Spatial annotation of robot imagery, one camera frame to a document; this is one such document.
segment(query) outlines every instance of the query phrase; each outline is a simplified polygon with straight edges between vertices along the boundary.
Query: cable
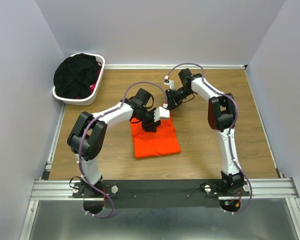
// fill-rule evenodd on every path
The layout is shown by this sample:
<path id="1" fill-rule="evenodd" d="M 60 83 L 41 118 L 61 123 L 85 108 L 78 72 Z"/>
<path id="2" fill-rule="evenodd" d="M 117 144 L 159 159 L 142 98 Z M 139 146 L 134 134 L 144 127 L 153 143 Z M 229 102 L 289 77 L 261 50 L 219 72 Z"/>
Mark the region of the cable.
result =
<path id="1" fill-rule="evenodd" d="M 196 95 L 195 95 L 194 93 L 192 93 L 192 96 L 193 96 L 193 97 L 192 97 L 191 99 L 187 100 L 187 101 L 183 101 L 183 100 L 182 100 L 182 103 L 185 104 L 185 103 L 187 103 L 187 102 L 190 102 L 191 100 L 193 100 L 193 99 L 196 97 Z"/>
<path id="2" fill-rule="evenodd" d="M 70 181 L 69 181 L 69 187 L 72 188 L 72 189 L 79 190 L 79 187 L 77 187 L 77 186 L 75 186 L 75 185 L 71 186 L 71 183 L 72 183 L 72 181 L 74 180 L 74 178 L 81 179 L 79 176 L 73 176 L 73 177 L 70 179 Z"/>
<path id="3" fill-rule="evenodd" d="M 193 65 L 193 66 L 199 67 L 199 68 L 201 69 L 201 72 L 202 72 L 202 78 L 201 78 L 201 79 L 202 79 L 202 83 L 203 83 L 204 85 L 206 85 L 206 86 L 207 86 L 211 91 L 213 91 L 214 93 L 226 97 L 226 98 L 227 98 L 228 100 L 230 100 L 230 101 L 233 103 L 233 105 L 234 105 L 235 113 L 236 113 L 236 114 L 235 114 L 233 123 L 232 123 L 231 126 L 229 127 L 228 134 L 227 134 L 227 135 L 228 135 L 228 141 L 229 141 L 230 155 L 231 155 L 231 159 L 232 159 L 234 165 L 235 165 L 236 168 L 242 173 L 242 175 L 243 175 L 244 178 L 246 179 L 246 181 L 247 181 L 247 183 L 248 183 L 248 185 L 249 185 L 249 188 L 250 188 L 250 196 L 249 196 L 248 202 L 246 203 L 246 205 L 245 205 L 240 211 L 234 212 L 233 214 L 239 214 L 239 213 L 242 213 L 244 210 L 246 210 L 246 209 L 248 208 L 248 206 L 249 206 L 250 203 L 251 203 L 252 195 L 253 195 L 253 190 L 252 190 L 252 185 L 251 185 L 251 182 L 250 182 L 249 178 L 247 177 L 247 175 L 244 173 L 244 171 L 241 169 L 241 167 L 239 167 L 239 165 L 238 165 L 237 162 L 236 162 L 236 159 L 235 159 L 235 157 L 234 157 L 234 152 L 233 152 L 232 144 L 231 144 L 231 135 L 230 135 L 230 132 L 231 132 L 231 130 L 234 128 L 234 126 L 235 126 L 235 124 L 236 124 L 236 122 L 237 122 L 237 120 L 238 120 L 238 116 L 239 116 L 239 108 L 238 108 L 238 105 L 237 105 L 236 101 L 235 101 L 232 97 L 230 97 L 229 95 L 227 95 L 227 94 L 225 94 L 225 93 L 223 93 L 223 92 L 220 92 L 220 91 L 218 91 L 217 89 L 211 87 L 210 84 L 208 84 L 207 81 L 205 81 L 205 70 L 204 70 L 204 68 L 203 68 L 201 65 L 199 65 L 199 64 L 196 64 L 196 63 L 181 63 L 181 64 L 178 64 L 178 65 L 174 66 L 174 67 L 169 71 L 169 73 L 167 74 L 168 79 L 169 79 L 169 76 L 170 76 L 170 74 L 172 73 L 172 71 L 173 71 L 174 69 L 176 69 L 177 67 L 180 67 L 180 66 L 182 66 L 182 65 Z"/>
<path id="4" fill-rule="evenodd" d="M 109 111 L 106 111 L 106 112 L 104 112 L 103 114 L 100 114 L 100 115 L 96 116 L 94 119 L 92 119 L 92 120 L 88 123 L 88 125 L 85 127 L 85 129 L 84 129 L 84 131 L 83 131 L 83 134 L 82 134 L 82 137 L 81 137 L 81 141 L 80 141 L 80 145 L 79 145 L 79 150 L 78 150 L 78 155 L 79 155 L 78 165 L 79 165 L 79 169 L 80 169 L 80 172 L 81 172 L 81 178 L 82 178 L 82 179 L 83 179 L 83 180 L 84 180 L 91 188 L 93 188 L 94 190 L 96 190 L 98 193 L 104 195 L 104 196 L 110 201 L 110 203 L 111 203 L 111 211 L 110 211 L 110 213 L 108 213 L 108 214 L 106 214 L 106 215 L 95 215 L 95 214 L 92 214 L 92 213 L 90 213 L 90 212 L 88 212 L 88 211 L 85 212 L 86 214 L 88 214 L 88 215 L 90 215 L 90 216 L 92 216 L 92 217 L 95 217 L 95 218 L 108 218 L 108 217 L 110 217 L 110 216 L 112 215 L 112 213 L 114 212 L 114 210 L 115 210 L 115 203 L 114 203 L 114 201 L 111 199 L 111 197 L 110 197 L 108 194 L 106 194 L 104 191 L 102 191 L 102 190 L 98 189 L 97 187 L 95 187 L 95 186 L 89 181 L 89 179 L 86 177 L 86 175 L 85 175 L 85 173 L 84 173 L 84 170 L 83 170 L 83 168 L 82 168 L 82 161 L 83 161 L 83 159 L 82 159 L 82 148 L 83 148 L 84 140 L 85 140 L 86 135 L 87 135 L 87 132 L 88 132 L 88 130 L 90 129 L 90 127 L 92 126 L 92 124 L 93 124 L 95 121 L 97 121 L 99 118 L 101 118 L 102 116 L 105 116 L 105 115 L 107 115 L 107 114 L 110 114 L 110 113 L 113 113 L 113 112 L 119 110 L 119 109 L 123 106 L 123 104 L 125 103 L 125 99 L 126 99 L 126 97 L 127 97 L 128 91 L 129 91 L 133 86 L 135 86 L 135 85 L 137 85 L 137 84 L 150 84 L 150 85 L 154 85 L 154 86 L 158 87 L 158 88 L 163 92 L 163 94 L 164 94 L 164 96 L 165 96 L 165 103 L 166 103 L 166 104 L 168 103 L 168 96 L 167 96 L 165 90 L 164 90 L 161 86 L 159 86 L 158 84 L 155 84 L 155 83 L 149 82 L 149 81 L 138 81 L 138 82 L 135 82 L 135 83 L 133 83 L 132 85 L 130 85 L 130 86 L 126 89 L 126 91 L 125 91 L 125 93 L 124 93 L 124 95 L 123 95 L 123 98 L 122 98 L 122 101 L 121 101 L 120 106 L 118 106 L 118 107 L 116 107 L 116 108 L 114 108 L 114 109 L 111 109 L 111 110 L 109 110 Z"/>

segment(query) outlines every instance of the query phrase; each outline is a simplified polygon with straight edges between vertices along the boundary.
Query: black clamp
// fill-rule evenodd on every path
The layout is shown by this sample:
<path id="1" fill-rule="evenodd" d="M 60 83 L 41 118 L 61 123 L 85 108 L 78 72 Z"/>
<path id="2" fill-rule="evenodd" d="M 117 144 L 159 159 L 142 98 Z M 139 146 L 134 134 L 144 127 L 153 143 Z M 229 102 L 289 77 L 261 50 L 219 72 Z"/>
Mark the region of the black clamp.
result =
<path id="1" fill-rule="evenodd" d="M 176 90 L 168 89 L 165 91 L 168 97 L 167 109 L 169 111 L 179 107 L 183 103 L 184 99 L 191 94 L 194 94 L 194 91 L 192 91 L 191 88 L 192 81 L 196 78 L 202 77 L 200 73 L 192 74 L 189 68 L 181 70 L 178 75 L 182 83 L 182 87 Z"/>

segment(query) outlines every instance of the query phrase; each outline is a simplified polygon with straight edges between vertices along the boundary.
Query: white bracket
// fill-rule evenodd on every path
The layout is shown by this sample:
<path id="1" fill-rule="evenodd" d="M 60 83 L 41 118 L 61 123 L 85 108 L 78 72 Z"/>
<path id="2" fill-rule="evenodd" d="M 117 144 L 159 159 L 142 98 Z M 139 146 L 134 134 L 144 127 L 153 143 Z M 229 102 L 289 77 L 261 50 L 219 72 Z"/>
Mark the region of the white bracket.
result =
<path id="1" fill-rule="evenodd" d="M 154 122 L 158 122 L 160 119 L 169 119 L 170 111 L 163 108 L 162 106 L 154 110 Z"/>

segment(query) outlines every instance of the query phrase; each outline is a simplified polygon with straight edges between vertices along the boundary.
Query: black motor joint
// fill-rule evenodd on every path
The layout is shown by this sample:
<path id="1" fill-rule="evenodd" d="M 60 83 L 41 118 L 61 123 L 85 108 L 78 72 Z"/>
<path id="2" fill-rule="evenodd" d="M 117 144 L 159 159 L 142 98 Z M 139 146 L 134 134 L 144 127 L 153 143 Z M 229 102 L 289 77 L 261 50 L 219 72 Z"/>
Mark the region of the black motor joint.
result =
<path id="1" fill-rule="evenodd" d="M 194 94 L 194 91 L 192 91 L 191 88 L 192 81 L 196 78 L 202 77 L 200 73 L 192 74 L 189 68 L 181 70 L 178 75 L 182 83 L 182 87 L 178 89 L 168 89 L 165 91 L 168 98 L 167 109 L 169 111 L 179 107 L 183 103 L 183 100 Z"/>
<path id="2" fill-rule="evenodd" d="M 143 88 L 140 88 L 135 96 L 126 99 L 124 102 L 130 105 L 133 108 L 132 118 L 136 118 L 138 122 L 141 122 L 142 129 L 145 132 L 157 132 L 157 127 L 160 126 L 161 121 L 155 122 L 155 110 L 153 108 L 148 110 L 150 107 L 147 107 L 147 103 L 149 102 L 150 98 L 152 98 L 152 105 L 154 101 L 154 97 L 152 94 Z"/>

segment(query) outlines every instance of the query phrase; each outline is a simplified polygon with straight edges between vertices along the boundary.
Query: metal surface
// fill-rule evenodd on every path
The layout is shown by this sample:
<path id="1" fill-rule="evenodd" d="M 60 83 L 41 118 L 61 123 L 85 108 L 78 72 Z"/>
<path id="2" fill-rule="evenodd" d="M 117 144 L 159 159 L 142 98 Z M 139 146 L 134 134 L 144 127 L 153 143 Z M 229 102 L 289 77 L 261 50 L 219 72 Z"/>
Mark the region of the metal surface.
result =
<path id="1" fill-rule="evenodd" d="M 39 201 L 30 201 L 25 215 L 20 240 L 28 240 L 35 221 Z"/>
<path id="2" fill-rule="evenodd" d="M 298 198 L 298 192 L 292 178 L 274 179 L 251 179 L 254 199 L 275 199 L 275 198 Z M 72 189 L 69 181 L 44 181 L 36 180 L 31 193 L 31 200 L 42 201 L 62 201 L 62 200 L 81 200 L 72 198 Z"/>
<path id="3" fill-rule="evenodd" d="M 296 230 L 296 233 L 300 239 L 300 205 L 298 199 L 286 199 L 289 212 Z"/>
<path id="4" fill-rule="evenodd" d="M 61 130 L 61 125 L 62 125 L 62 122 L 64 120 L 65 111 L 66 111 L 66 104 L 64 103 L 61 107 L 61 112 L 60 112 L 59 119 L 58 119 L 58 122 L 57 122 L 57 125 L 56 125 L 56 129 L 55 129 L 55 133 L 54 133 L 50 153 L 49 153 L 48 159 L 46 161 L 45 169 L 47 171 L 51 170 L 52 162 L 53 162 L 54 157 L 55 157 L 57 142 L 58 142 L 58 138 L 59 138 L 59 134 L 60 134 L 60 130 Z"/>
<path id="5" fill-rule="evenodd" d="M 116 209 L 92 218 L 78 201 L 41 201 L 31 240 L 296 240 L 285 199 L 254 199 L 242 214 L 218 208 Z"/>

